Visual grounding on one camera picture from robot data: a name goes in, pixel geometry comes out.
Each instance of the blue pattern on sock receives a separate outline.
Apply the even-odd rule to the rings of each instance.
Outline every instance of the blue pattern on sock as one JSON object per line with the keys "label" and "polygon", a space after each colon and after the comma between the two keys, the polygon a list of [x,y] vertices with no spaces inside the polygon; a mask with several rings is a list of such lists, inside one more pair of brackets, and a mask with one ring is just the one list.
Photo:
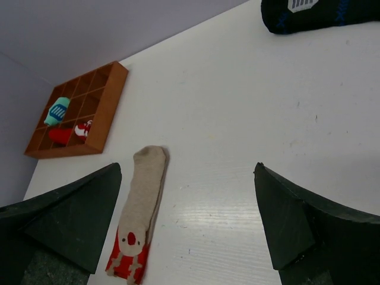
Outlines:
{"label": "blue pattern on sock", "polygon": [[286,25],[284,23],[288,17],[289,17],[288,12],[282,12],[280,17],[278,18],[278,24],[275,25],[277,28],[283,28],[283,34],[288,34],[288,32],[286,30]]}
{"label": "blue pattern on sock", "polygon": [[339,26],[346,25],[346,19],[344,18],[347,13],[347,9],[349,7],[350,0],[340,0],[337,10],[337,18],[335,22],[339,22]]}

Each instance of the beige sock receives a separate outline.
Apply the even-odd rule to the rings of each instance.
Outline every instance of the beige sock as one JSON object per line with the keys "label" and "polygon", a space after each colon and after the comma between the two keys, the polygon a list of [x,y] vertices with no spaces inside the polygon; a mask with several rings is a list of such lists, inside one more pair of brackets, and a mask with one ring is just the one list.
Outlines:
{"label": "beige sock", "polygon": [[133,158],[131,190],[118,228],[120,251],[128,257],[138,255],[151,242],[167,164],[163,148],[153,145],[144,147]]}

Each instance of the compartment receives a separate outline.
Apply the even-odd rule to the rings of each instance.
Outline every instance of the compartment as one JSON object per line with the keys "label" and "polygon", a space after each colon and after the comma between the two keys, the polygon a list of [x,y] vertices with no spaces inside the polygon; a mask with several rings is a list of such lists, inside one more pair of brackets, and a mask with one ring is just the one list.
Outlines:
{"label": "compartment", "polygon": [[92,71],[92,72],[82,75],[79,78],[77,88],[75,89],[75,92],[74,92],[74,97],[80,96],[88,92],[88,89],[90,88],[90,84],[94,78],[94,74],[95,74],[95,71]]}
{"label": "compartment", "polygon": [[42,112],[40,121],[37,124],[37,129],[46,127],[46,125],[43,123],[43,121],[45,121],[46,116],[48,115],[48,113],[49,113],[49,108],[47,107]]}
{"label": "compartment", "polygon": [[85,96],[83,107],[79,114],[79,118],[94,115],[96,113],[102,94],[103,89],[100,89],[90,92]]}
{"label": "compartment", "polygon": [[38,147],[41,143],[42,137],[45,133],[46,128],[43,129],[37,129],[34,131],[33,135],[31,136],[30,142],[28,147],[26,148],[25,152],[29,151],[36,151],[38,150]]}
{"label": "compartment", "polygon": [[[86,116],[86,117],[83,117],[81,119],[77,119],[75,121],[75,126],[79,125],[79,124],[84,124],[84,123],[87,123],[89,120],[93,120],[94,119],[94,116]],[[71,132],[71,136],[70,136],[70,140],[69,140],[69,143],[68,143],[68,147],[69,146],[72,146],[72,145],[81,145],[81,144],[84,144],[85,141],[83,141],[79,136],[76,135],[75,133],[75,127],[73,128],[72,132]]]}
{"label": "compartment", "polygon": [[77,88],[79,78],[75,78],[66,83],[64,91],[62,92],[60,97],[71,98],[74,95],[75,88]]}
{"label": "compartment", "polygon": [[38,150],[48,150],[48,149],[50,149],[50,147],[53,144],[53,141],[49,138],[49,131],[51,129],[54,129],[54,128],[56,128],[56,127],[50,126],[50,127],[48,127],[48,128],[45,129],[45,133],[43,134],[43,137],[42,137],[42,140],[41,140],[41,143],[39,145]]}
{"label": "compartment", "polygon": [[51,106],[54,104],[54,102],[61,97],[62,92],[64,91],[64,88],[66,86],[66,83],[56,86],[53,89],[52,94],[50,95],[49,101],[47,101],[47,106]]}
{"label": "compartment", "polygon": [[106,65],[97,69],[89,91],[97,90],[99,88],[104,87],[111,73],[111,69],[112,65]]}
{"label": "compartment", "polygon": [[71,120],[75,120],[78,117],[79,111],[82,108],[82,104],[86,95],[72,98],[70,104],[66,110],[66,114],[63,119],[63,123]]}
{"label": "compartment", "polygon": [[[59,125],[59,129],[70,129],[71,130],[70,135],[72,135],[74,126],[75,126],[75,121],[71,121],[67,123],[61,123]],[[59,143],[53,142],[53,144],[51,145],[51,148],[61,148],[61,147],[66,147],[66,145],[67,144],[59,144]]]}

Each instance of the white patch on sock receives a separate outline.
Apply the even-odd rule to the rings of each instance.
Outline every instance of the white patch on sock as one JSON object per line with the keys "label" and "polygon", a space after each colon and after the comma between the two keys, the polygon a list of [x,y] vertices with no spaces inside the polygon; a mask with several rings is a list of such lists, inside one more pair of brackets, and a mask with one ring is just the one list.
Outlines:
{"label": "white patch on sock", "polygon": [[293,12],[311,9],[319,0],[288,0],[287,8]]}

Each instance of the black sock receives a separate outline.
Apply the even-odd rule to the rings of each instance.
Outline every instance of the black sock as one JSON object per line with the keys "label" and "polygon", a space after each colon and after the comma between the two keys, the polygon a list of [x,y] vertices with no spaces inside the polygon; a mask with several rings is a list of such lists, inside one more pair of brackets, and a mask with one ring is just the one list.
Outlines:
{"label": "black sock", "polygon": [[275,34],[378,21],[380,0],[262,0],[264,24]]}

